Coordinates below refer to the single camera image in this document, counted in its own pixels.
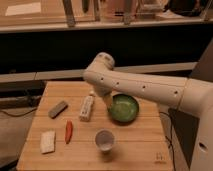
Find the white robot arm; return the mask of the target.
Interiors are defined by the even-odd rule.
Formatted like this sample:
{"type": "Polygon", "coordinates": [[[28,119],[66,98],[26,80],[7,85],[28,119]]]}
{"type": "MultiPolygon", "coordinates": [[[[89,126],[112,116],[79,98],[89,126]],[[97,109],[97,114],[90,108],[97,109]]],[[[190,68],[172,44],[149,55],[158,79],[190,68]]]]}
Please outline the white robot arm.
{"type": "Polygon", "coordinates": [[[107,53],[96,55],[84,70],[83,79],[94,86],[106,106],[118,91],[167,105],[199,119],[190,171],[213,171],[213,82],[195,78],[123,73],[114,70],[107,53]]]}

